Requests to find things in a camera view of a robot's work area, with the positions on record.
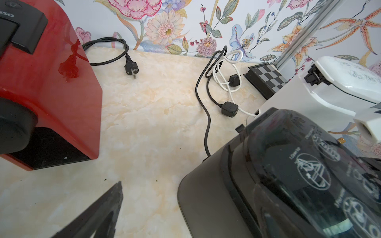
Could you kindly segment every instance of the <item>black appliance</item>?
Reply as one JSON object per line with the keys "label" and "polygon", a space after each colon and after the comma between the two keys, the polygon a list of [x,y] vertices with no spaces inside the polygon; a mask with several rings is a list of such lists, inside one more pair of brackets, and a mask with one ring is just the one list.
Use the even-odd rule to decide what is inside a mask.
{"label": "black appliance", "polygon": [[271,108],[181,181],[194,238],[381,237],[379,171],[303,115]]}

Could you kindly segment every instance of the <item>black uk plug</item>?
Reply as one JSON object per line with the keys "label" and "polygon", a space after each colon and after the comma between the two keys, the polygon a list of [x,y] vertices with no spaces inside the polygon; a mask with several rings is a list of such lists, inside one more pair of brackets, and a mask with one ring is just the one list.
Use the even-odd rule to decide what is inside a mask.
{"label": "black uk plug", "polygon": [[230,87],[237,87],[239,86],[239,77],[237,74],[233,74],[229,78],[229,86]]}
{"label": "black uk plug", "polygon": [[238,105],[232,102],[225,102],[223,105],[220,104],[222,114],[228,117],[234,117],[238,111]]}

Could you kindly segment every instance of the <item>black plug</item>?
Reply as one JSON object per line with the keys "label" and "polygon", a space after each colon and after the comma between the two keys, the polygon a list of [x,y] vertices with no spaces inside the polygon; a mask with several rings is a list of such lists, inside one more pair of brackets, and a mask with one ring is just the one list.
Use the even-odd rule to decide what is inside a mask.
{"label": "black plug", "polygon": [[234,117],[238,111],[238,105],[232,102],[225,102],[223,105],[220,104],[219,107],[221,108],[222,114],[228,117]]}
{"label": "black plug", "polygon": [[239,86],[239,77],[237,74],[233,74],[229,78],[229,86],[230,87],[237,87]]}
{"label": "black plug", "polygon": [[136,78],[136,74],[139,73],[138,65],[131,60],[131,57],[128,54],[126,54],[126,65],[124,66],[124,69],[128,75],[132,75],[134,78]]}

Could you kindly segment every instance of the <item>red coffee machine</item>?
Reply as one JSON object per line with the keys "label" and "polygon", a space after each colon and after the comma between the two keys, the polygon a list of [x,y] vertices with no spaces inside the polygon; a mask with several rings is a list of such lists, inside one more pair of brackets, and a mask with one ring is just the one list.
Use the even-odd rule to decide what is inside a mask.
{"label": "red coffee machine", "polygon": [[0,154],[26,169],[96,159],[102,89],[53,0],[0,0]]}

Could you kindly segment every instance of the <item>black and gray checkered pattern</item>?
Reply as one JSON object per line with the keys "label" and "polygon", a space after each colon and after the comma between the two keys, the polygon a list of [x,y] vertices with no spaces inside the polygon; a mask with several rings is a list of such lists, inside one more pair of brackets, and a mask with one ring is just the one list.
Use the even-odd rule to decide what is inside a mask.
{"label": "black and gray checkered pattern", "polygon": [[253,69],[253,71],[260,77],[269,88],[276,93],[288,82],[275,68],[269,64]]}

